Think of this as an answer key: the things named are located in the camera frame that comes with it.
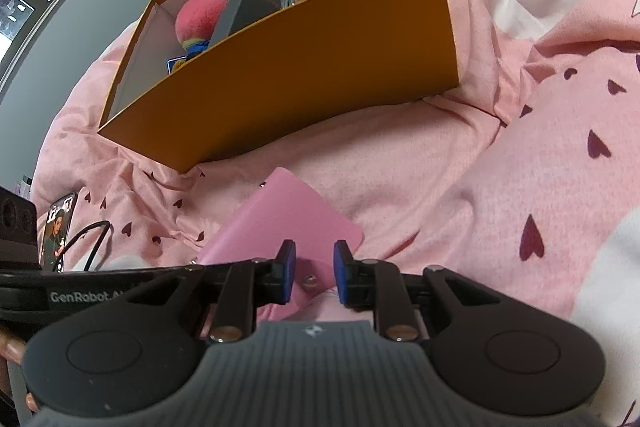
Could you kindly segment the bear plush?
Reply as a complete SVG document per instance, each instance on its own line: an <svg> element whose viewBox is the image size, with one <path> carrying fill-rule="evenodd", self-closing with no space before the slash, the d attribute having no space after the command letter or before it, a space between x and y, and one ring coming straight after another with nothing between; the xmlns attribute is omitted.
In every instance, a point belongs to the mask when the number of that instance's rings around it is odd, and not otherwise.
<svg viewBox="0 0 640 427"><path fill-rule="evenodd" d="M181 45L184 49L184 52L186 52L184 59L186 61L189 61L192 60L193 57L198 56L198 54L201 54L208 49L209 40L202 38L191 38L181 43Z"/></svg>

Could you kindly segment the pink printed bed duvet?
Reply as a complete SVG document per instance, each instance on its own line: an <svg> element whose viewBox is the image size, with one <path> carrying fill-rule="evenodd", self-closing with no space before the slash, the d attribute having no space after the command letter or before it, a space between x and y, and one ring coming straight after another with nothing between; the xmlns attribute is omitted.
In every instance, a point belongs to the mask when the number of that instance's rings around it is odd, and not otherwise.
<svg viewBox="0 0 640 427"><path fill-rule="evenodd" d="M359 254L443 265L587 329L593 408L639 421L639 0L449 0L459 86L365 109L179 174L101 138L131 31L88 68L42 144L40 215L114 227L101 268L184 265L273 169L362 228Z"/></svg>

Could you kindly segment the orange cardboard storage box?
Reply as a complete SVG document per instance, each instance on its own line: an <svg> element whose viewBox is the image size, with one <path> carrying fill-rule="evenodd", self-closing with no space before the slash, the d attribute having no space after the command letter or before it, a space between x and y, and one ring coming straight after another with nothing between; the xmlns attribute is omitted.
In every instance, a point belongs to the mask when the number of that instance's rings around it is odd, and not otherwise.
<svg viewBox="0 0 640 427"><path fill-rule="evenodd" d="M180 172L337 115L457 86L447 0L302 0L171 72L188 0L151 0L108 92L99 134Z"/></svg>

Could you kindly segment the dark grey box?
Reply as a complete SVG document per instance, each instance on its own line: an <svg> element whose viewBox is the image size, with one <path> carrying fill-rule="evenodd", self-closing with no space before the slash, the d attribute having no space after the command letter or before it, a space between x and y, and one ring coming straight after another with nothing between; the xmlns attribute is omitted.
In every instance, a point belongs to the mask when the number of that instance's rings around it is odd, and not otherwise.
<svg viewBox="0 0 640 427"><path fill-rule="evenodd" d="M279 10L277 5L267 0L230 0L220 14L209 46L216 46L225 38Z"/></svg>

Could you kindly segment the blue and white card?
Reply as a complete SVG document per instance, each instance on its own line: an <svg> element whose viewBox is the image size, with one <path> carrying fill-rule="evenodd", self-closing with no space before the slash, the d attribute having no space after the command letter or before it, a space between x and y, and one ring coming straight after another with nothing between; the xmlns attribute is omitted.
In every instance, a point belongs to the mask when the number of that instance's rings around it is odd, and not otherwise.
<svg viewBox="0 0 640 427"><path fill-rule="evenodd" d="M171 58L166 62L168 74L172 74L175 70L178 70L186 62L186 56L179 56Z"/></svg>

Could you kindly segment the pink card wallet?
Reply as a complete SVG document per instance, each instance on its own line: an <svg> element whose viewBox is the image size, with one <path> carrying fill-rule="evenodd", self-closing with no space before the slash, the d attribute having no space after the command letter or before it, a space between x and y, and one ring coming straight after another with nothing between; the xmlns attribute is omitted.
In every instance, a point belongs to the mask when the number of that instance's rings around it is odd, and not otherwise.
<svg viewBox="0 0 640 427"><path fill-rule="evenodd" d="M272 259L287 239L296 247L292 297L284 306L265 305L259 320L294 317L335 286L333 247L341 239L351 251L362 244L362 228L347 219L308 184L278 167L235 211L198 255L201 265Z"/></svg>

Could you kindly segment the pink fluffy plush toy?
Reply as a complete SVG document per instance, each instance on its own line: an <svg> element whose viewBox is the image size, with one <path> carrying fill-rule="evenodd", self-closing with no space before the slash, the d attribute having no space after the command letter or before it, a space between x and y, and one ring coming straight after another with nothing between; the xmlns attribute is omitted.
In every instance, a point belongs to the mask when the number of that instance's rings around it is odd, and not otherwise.
<svg viewBox="0 0 640 427"><path fill-rule="evenodd" d="M228 0L188 0L175 20L175 34L186 51L209 40Z"/></svg>

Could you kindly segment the smartphone with photo case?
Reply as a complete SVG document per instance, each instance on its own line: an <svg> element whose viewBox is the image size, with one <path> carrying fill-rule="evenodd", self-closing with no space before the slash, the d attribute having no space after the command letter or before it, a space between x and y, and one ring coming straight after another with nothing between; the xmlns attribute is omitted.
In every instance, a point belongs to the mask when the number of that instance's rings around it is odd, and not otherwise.
<svg viewBox="0 0 640 427"><path fill-rule="evenodd" d="M67 233L70 231L70 220L77 199L77 193L70 193L52 202L49 207L41 245L43 270L61 271L63 268L60 257L67 243Z"/></svg>

